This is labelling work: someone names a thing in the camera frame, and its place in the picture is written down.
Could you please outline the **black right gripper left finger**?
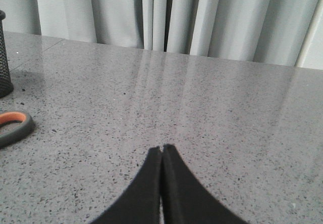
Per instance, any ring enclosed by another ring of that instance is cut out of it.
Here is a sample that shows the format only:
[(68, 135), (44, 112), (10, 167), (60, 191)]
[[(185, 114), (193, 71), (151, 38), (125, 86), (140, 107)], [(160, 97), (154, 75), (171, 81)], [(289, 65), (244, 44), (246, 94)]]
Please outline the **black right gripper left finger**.
[(161, 163), (160, 148), (150, 148), (131, 184), (93, 223), (159, 223)]

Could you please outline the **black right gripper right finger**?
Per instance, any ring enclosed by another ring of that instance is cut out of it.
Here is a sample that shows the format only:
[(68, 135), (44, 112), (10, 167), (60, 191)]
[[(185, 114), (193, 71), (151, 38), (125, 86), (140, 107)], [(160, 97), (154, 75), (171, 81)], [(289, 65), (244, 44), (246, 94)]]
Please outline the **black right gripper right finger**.
[(165, 223), (246, 223), (201, 185), (170, 144), (163, 148), (161, 197)]

